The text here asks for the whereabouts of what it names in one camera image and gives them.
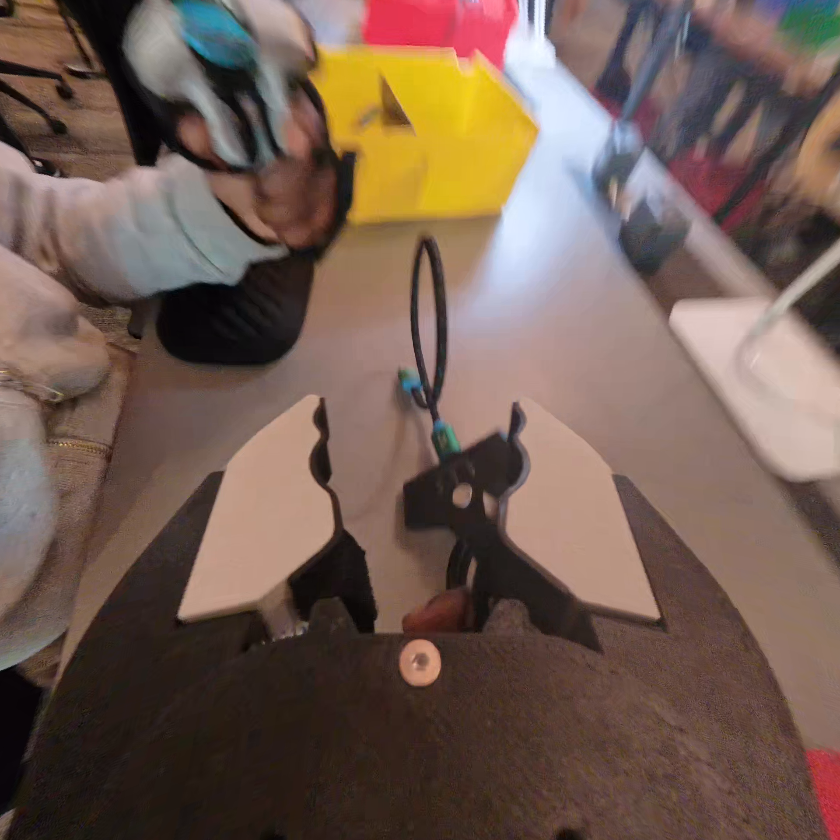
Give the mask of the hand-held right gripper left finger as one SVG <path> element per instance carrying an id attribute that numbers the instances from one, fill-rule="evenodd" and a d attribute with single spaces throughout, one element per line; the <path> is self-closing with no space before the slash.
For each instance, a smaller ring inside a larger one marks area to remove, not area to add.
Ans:
<path id="1" fill-rule="evenodd" d="M 255 613 L 271 634 L 293 634 L 316 602 L 341 599 L 363 633 L 377 607 L 361 547 L 329 487 L 324 400 L 307 395 L 230 459 L 177 619 Z"/>

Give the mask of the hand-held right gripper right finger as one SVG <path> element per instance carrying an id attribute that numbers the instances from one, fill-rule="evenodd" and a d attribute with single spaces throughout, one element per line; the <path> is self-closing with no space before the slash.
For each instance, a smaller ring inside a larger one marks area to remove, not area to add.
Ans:
<path id="1" fill-rule="evenodd" d="M 596 652 L 595 617 L 659 630 L 661 609 L 604 458 L 532 399 L 513 404 L 508 443 L 521 474 L 489 535 L 474 542 L 479 621 L 516 601 L 541 633 Z"/>

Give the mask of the yellow plastic bin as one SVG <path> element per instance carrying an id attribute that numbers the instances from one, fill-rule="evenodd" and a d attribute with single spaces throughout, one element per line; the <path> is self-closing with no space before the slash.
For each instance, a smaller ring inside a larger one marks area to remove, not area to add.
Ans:
<path id="1" fill-rule="evenodd" d="M 334 148 L 355 155 L 355 226 L 498 215 L 539 135 L 480 53 L 323 47 L 311 80 Z"/>

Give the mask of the red plastic bin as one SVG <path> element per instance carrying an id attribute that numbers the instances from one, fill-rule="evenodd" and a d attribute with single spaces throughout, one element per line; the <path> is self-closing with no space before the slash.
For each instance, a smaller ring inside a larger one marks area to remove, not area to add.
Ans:
<path id="1" fill-rule="evenodd" d="M 479 52 L 499 70 L 517 1 L 368 1 L 361 36 L 370 46 L 447 48 L 460 58 Z"/>

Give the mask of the person's left forearm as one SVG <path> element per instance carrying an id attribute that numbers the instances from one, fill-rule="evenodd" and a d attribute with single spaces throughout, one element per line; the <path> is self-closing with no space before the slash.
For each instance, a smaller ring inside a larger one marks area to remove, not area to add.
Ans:
<path id="1" fill-rule="evenodd" d="M 246 232 L 208 174 L 176 154 L 96 182 L 38 174 L 3 143 L 1 223 L 2 308 L 46 300 L 55 284 L 105 303 L 233 286 L 288 253 Z"/>

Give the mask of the grey cube adapter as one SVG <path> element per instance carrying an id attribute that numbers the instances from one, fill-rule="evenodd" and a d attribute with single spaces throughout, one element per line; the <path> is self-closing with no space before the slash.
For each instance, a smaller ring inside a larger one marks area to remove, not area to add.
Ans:
<path id="1" fill-rule="evenodd" d="M 614 121 L 592 167 L 597 192 L 606 196 L 613 186 L 621 191 L 644 151 L 644 136 L 636 123 Z"/>
<path id="2" fill-rule="evenodd" d="M 633 270 L 650 278 L 683 245 L 690 227 L 677 205 L 643 197 L 621 222 L 617 241 Z"/>

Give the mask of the black quilted cushion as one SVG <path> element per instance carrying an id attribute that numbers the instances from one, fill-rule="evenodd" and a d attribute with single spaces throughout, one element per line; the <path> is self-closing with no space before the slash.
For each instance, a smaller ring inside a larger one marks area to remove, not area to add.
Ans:
<path id="1" fill-rule="evenodd" d="M 247 268 L 235 286 L 199 284 L 161 300 L 155 329 L 163 349 L 189 364 L 273 364 L 297 343 L 316 260 L 292 253 Z"/>

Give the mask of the grey adapter hub with cable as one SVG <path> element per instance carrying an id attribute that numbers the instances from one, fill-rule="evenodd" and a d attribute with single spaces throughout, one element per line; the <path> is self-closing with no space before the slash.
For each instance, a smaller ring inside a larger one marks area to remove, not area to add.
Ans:
<path id="1" fill-rule="evenodd" d="M 497 530 L 502 498 L 522 475 L 523 456 L 495 432 L 460 450 L 446 449 L 438 464 L 410 479 L 402 490 L 407 530 L 443 529 L 455 536 L 446 586 L 466 586 L 479 550 Z"/>

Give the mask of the person's left hand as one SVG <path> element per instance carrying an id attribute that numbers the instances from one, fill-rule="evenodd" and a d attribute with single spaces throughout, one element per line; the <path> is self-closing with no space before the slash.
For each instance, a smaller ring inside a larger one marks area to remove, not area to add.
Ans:
<path id="1" fill-rule="evenodd" d="M 292 249 L 323 245 L 337 211 L 338 176 L 322 115 L 303 88 L 294 90 L 287 120 L 287 154 L 263 169 L 234 173 L 214 152 L 204 119 L 189 112 L 178 139 L 192 156 L 213 165 L 202 170 L 216 199 L 251 235 Z"/>

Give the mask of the person's torso in grey sweater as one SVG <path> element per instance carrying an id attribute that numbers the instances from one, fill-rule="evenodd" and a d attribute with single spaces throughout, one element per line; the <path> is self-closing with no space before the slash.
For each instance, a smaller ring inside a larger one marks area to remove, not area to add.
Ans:
<path id="1" fill-rule="evenodd" d="M 1 667 L 49 668 L 70 623 L 133 354 L 2 249 Z"/>

